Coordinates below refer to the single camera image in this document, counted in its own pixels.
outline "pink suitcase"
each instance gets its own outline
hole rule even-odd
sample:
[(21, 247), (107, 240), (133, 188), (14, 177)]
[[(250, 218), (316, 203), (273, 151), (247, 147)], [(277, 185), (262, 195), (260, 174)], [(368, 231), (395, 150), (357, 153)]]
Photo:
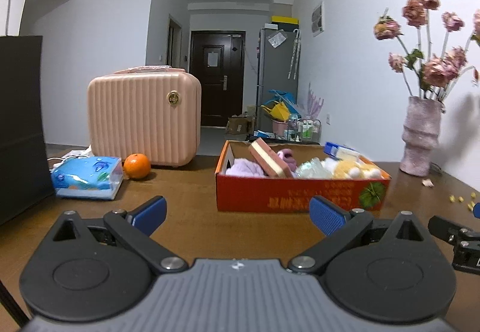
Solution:
[(188, 164), (200, 143), (201, 95), (200, 82), (184, 69), (141, 66), (95, 78), (88, 85), (93, 153)]

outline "pink vase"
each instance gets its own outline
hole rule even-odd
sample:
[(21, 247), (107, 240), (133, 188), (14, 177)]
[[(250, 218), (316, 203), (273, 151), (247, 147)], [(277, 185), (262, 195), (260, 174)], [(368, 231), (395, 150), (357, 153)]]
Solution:
[(405, 152), (400, 170), (413, 176), (426, 176), (431, 151), (438, 146), (442, 104), (436, 100), (409, 97), (403, 124)]

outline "door handle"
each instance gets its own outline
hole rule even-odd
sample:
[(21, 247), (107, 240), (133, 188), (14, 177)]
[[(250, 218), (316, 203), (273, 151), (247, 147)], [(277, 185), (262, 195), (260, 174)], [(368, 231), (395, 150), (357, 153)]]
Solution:
[(223, 80), (221, 80), (220, 82), (223, 83), (223, 90), (227, 90), (227, 81), (228, 81), (228, 76), (223, 76)]

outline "pink basket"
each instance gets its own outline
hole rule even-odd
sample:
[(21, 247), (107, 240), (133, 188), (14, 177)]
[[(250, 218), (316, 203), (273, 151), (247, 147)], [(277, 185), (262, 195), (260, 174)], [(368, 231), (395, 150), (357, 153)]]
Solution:
[(284, 131), (288, 128), (287, 122), (279, 122), (272, 119), (272, 129), (274, 134), (279, 135), (280, 137), (284, 136)]

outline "orange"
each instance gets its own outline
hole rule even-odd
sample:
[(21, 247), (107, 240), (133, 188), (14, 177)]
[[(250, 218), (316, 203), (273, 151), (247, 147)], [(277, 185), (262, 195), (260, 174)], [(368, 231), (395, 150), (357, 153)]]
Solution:
[(150, 160), (145, 154), (136, 153), (127, 157), (123, 169), (129, 178), (141, 179), (150, 173)]

